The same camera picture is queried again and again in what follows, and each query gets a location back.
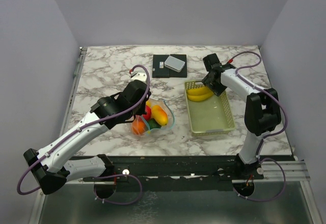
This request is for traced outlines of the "red apple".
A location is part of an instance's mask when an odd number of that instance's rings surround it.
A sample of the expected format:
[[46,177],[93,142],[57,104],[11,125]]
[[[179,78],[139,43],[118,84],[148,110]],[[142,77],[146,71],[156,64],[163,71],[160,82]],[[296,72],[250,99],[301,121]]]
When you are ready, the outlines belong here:
[[142,114],[142,117],[146,121],[151,119],[151,108],[148,105],[145,105],[145,112]]

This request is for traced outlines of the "clear zip top bag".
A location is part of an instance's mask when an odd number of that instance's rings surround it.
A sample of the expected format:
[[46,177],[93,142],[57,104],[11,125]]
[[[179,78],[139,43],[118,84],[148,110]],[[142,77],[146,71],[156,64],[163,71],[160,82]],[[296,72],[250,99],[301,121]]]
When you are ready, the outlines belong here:
[[134,135],[150,135],[160,130],[170,130],[175,124],[175,117],[164,100],[149,99],[145,105],[145,113],[136,115],[130,125]]

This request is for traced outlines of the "pale green plastic basket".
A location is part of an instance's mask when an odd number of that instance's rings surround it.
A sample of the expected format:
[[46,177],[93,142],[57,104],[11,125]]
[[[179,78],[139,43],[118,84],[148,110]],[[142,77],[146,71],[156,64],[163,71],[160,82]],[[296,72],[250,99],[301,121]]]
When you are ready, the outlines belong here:
[[231,105],[226,92],[204,101],[185,99],[193,136],[228,133],[235,129]]

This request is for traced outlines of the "orange tangerine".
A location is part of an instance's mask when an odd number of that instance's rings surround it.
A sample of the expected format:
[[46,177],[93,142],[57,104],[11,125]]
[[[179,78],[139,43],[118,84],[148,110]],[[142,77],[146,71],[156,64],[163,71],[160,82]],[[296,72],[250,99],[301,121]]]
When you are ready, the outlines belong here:
[[131,124],[131,130],[135,135],[141,135],[147,131],[147,125],[142,120],[134,120]]

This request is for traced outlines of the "yellow orange mango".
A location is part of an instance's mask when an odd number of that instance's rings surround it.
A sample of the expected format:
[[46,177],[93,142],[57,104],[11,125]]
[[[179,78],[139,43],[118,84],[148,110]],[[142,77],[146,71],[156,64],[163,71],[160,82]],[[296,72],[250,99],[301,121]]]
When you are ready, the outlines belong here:
[[168,115],[159,105],[154,105],[151,108],[151,115],[159,125],[166,126],[168,124]]

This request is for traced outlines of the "green lime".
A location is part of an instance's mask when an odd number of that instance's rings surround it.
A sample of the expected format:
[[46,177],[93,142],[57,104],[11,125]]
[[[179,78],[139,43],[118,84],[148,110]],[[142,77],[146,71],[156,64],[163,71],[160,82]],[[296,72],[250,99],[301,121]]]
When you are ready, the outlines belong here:
[[154,118],[151,118],[147,121],[150,130],[152,129],[161,129],[161,125],[159,125]]

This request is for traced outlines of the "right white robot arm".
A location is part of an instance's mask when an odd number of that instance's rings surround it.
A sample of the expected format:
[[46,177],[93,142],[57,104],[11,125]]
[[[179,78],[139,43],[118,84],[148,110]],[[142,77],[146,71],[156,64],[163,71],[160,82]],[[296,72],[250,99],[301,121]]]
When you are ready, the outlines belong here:
[[244,123],[247,135],[238,154],[240,163],[234,166],[235,175],[245,179],[253,171],[251,165],[258,161],[263,140],[281,123],[281,106],[275,89],[264,89],[240,74],[241,69],[253,68],[253,65],[237,68],[232,64],[233,59],[222,64],[215,53],[204,57],[208,74],[202,83],[216,96],[229,88],[246,103]]

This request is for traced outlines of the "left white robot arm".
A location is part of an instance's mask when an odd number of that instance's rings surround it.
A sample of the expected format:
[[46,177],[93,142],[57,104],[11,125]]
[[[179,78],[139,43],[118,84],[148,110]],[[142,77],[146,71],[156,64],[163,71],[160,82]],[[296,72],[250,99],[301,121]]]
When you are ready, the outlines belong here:
[[119,93],[100,98],[89,112],[70,130],[39,150],[28,149],[23,156],[44,194],[52,194],[67,182],[84,177],[108,180],[113,165],[103,154],[89,159],[72,160],[72,156],[96,137],[116,125],[131,123],[145,113],[151,95],[149,81],[134,79]]

